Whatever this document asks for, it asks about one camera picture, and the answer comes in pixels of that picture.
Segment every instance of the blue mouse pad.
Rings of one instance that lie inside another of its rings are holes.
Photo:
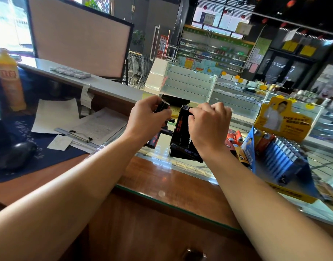
[[[65,151],[48,149],[47,146],[55,138],[55,134],[40,134],[31,132],[35,117],[33,115],[13,116],[4,119],[4,124],[11,137],[12,144],[20,142],[35,143],[38,148],[33,158],[25,168],[16,172],[0,170],[0,182],[12,180],[40,169],[55,165],[74,157],[86,154],[86,152],[69,146]],[[8,151],[8,148],[0,149],[0,158]]]

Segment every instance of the computer mouse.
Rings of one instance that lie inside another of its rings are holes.
[[[0,169],[22,169],[34,156],[36,150],[37,145],[30,142],[19,143],[12,146],[9,152],[0,160]]]

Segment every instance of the hand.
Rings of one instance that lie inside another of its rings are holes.
[[[166,109],[153,113],[162,99],[156,95],[139,100],[131,109],[129,121],[123,137],[128,137],[141,148],[165,126],[165,121],[171,118],[171,110]]]
[[[191,108],[188,117],[188,131],[199,155],[204,157],[212,151],[221,150],[230,127],[232,110],[223,103],[209,105],[202,103]]]

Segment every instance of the person's right hand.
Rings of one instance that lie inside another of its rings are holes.
[[[232,110],[223,105],[215,103],[209,105],[202,103],[196,108],[191,108],[188,117],[188,131],[199,155],[204,159],[205,155],[224,147]]]

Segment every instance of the monitor screen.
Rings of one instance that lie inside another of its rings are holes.
[[[36,57],[123,77],[134,24],[70,0],[27,0],[27,5]]]

